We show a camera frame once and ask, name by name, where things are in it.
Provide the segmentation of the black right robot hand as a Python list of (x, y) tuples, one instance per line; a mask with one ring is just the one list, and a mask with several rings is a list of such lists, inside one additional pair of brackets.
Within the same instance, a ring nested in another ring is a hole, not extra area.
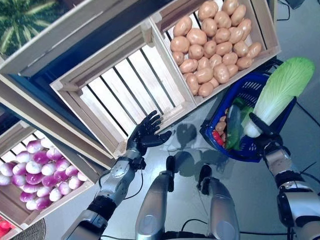
[(258, 127), (258, 130), (261, 130), (261, 134), (253, 139), (259, 156), (265, 158), (267, 154), (283, 146), (280, 134), (271, 126), (267, 125), (253, 112), (249, 114), (249, 118), (254, 123), (254, 126)]

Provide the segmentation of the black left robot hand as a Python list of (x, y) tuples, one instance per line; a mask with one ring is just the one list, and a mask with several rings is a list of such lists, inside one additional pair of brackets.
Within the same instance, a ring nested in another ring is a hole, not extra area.
[(156, 131), (160, 129), (161, 122), (161, 116), (156, 110), (148, 114), (128, 138), (126, 151), (135, 151), (142, 157), (148, 148), (157, 147), (167, 142), (172, 131), (168, 130), (165, 133), (156, 134)]

